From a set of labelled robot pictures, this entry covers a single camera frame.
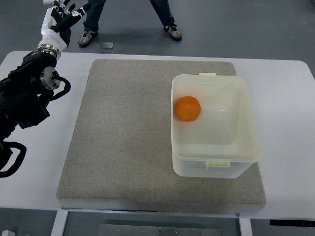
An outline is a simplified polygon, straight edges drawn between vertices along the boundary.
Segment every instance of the white table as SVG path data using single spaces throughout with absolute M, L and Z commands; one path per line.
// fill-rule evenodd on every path
M 12 52 L 0 78 L 21 64 L 28 52 Z M 315 220 L 315 81 L 301 61 L 190 58 L 63 53 L 56 67 L 71 82 L 65 97 L 48 105 L 38 126 L 9 137 L 27 148 L 13 176 L 0 179 L 0 207 L 60 209 L 56 192 L 70 145 L 89 69 L 95 59 L 229 61 L 247 86 L 263 154 L 258 162 L 266 206 L 242 217 Z

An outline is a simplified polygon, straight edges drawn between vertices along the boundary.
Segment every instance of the shoe lace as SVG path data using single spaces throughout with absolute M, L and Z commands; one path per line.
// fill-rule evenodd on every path
M 171 31 L 176 32 L 178 29 L 176 28 L 177 25 L 176 24 L 171 24 L 170 26 Z
M 87 37 L 90 33 L 91 33 L 91 31 L 90 31 L 90 30 L 85 29 L 85 30 L 83 31 L 83 35 L 82 35 L 82 37 Z

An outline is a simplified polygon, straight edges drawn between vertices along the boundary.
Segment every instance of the small object on floor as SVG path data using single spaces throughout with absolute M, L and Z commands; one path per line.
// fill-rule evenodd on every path
M 5 230 L 5 231 L 2 232 L 1 236 L 15 236 L 15 233 L 11 232 L 9 230 Z
M 169 32 L 169 35 L 175 41 L 181 41 L 182 38 L 183 38 L 182 33 L 177 29 L 177 25 L 176 24 L 171 24 L 169 26 L 166 26 L 166 27 L 164 27 L 164 30 L 166 32 Z
M 89 44 L 92 42 L 92 39 L 97 36 L 97 32 L 93 32 L 89 29 L 84 29 L 83 35 L 80 37 L 79 40 L 79 47 L 85 48 L 89 46 Z
M 108 53 L 108 54 L 113 54 L 111 51 L 113 49 L 113 42 L 101 42 L 100 43 L 100 53 Z

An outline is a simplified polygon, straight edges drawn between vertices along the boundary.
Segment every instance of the person's leg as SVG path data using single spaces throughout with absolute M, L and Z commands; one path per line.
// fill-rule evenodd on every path
M 98 31 L 98 21 L 102 14 L 105 2 L 106 0 L 88 0 L 91 7 L 87 12 L 86 21 L 83 23 L 85 29 L 93 32 Z
M 97 36 L 98 21 L 102 14 L 105 2 L 106 0 L 88 0 L 91 7 L 87 12 L 86 21 L 83 22 L 84 31 L 79 40 L 80 48 L 89 46 L 92 39 Z
M 164 27 L 175 22 L 169 8 L 168 0 L 150 0 L 150 2 Z
M 164 30 L 168 32 L 175 41 L 181 41 L 182 34 L 174 23 L 175 20 L 169 8 L 168 0 L 150 0 L 150 2 L 161 20 Z

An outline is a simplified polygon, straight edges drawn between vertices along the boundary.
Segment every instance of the gray floor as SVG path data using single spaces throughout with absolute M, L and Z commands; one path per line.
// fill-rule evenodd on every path
M 99 53 L 102 41 L 112 41 L 115 54 L 301 60 L 315 76 L 315 6 L 310 0 L 169 1 L 183 33 L 181 42 L 163 31 L 149 1 L 108 0 L 93 44 L 78 47 L 81 20 L 72 27 L 65 52 Z M 72 2 L 81 6 L 86 0 Z M 11 51 L 37 47 L 48 7 L 41 0 L 0 0 L 0 62 Z M 11 213 L 16 221 L 20 213 Z M 254 227 L 253 235 L 266 232 L 263 224 L 254 222 Z M 280 231 L 284 235 L 290 229 Z
M 15 236 L 48 236 L 57 211 L 0 208 L 0 234 L 9 230 Z

